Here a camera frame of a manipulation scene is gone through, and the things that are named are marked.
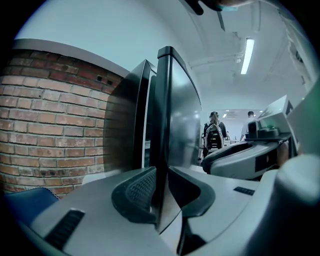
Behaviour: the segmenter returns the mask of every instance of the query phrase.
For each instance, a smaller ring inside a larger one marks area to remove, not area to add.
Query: brick wall
[[[122,78],[85,61],[15,50],[0,78],[0,184],[5,193],[44,186],[63,197],[104,171],[105,110]],[[107,121],[111,136],[121,122]],[[105,152],[112,164],[116,157]]]

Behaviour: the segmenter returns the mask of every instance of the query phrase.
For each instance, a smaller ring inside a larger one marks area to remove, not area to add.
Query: blue object
[[[59,200],[44,187],[9,193],[3,197],[12,215],[28,227],[41,212]]]

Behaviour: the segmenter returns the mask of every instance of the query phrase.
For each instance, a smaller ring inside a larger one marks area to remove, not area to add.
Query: white wall
[[[157,66],[158,50],[186,53],[169,26],[139,0],[47,0],[16,39],[41,39],[78,47],[131,71],[144,59]]]

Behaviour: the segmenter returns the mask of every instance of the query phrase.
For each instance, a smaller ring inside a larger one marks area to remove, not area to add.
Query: machine
[[[293,107],[287,96],[271,103],[248,124],[245,141],[214,151],[202,161],[207,174],[251,180],[278,169],[278,148],[288,143],[288,158],[297,155],[297,140],[287,116]]]

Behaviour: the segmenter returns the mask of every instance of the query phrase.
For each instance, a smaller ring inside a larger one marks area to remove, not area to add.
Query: woman
[[[224,141],[224,137],[221,132],[221,128],[219,126],[218,116],[214,112],[210,116],[210,124],[205,131],[204,147],[205,147],[206,152],[208,154],[208,152],[212,148],[213,144],[216,144],[216,147],[218,149],[221,149],[224,147],[224,143],[225,143],[225,141]]]

